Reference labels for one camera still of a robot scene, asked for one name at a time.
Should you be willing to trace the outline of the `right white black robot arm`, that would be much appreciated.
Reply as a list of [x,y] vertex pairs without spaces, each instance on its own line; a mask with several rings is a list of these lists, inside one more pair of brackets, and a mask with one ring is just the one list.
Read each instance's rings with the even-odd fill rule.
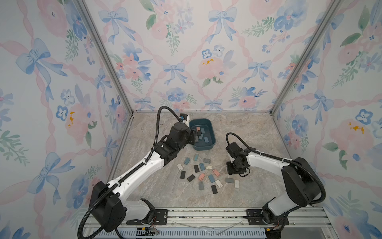
[[324,184],[304,158],[281,158],[258,151],[233,132],[227,133],[225,139],[225,149],[231,157],[226,163],[229,175],[246,177],[256,167],[281,177],[284,182],[285,192],[262,207],[260,218],[265,224],[285,224],[291,212],[326,198]]

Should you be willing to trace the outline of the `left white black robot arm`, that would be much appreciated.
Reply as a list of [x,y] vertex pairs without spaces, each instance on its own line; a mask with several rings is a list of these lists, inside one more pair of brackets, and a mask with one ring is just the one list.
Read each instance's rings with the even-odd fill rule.
[[[177,122],[171,127],[169,134],[160,138],[160,116],[163,110],[168,110],[174,115]],[[189,121],[188,114],[177,114],[166,106],[159,108],[151,150],[122,175],[108,183],[100,181],[95,185],[89,208],[79,223],[78,238],[86,238],[84,228],[90,216],[96,219],[100,228],[89,235],[89,239],[95,238],[102,231],[107,233],[117,231],[119,225],[124,221],[137,222],[142,225],[151,225],[155,222],[155,207],[148,200],[128,201],[127,199],[146,179],[175,159],[186,145],[195,144],[196,131],[189,127]]]

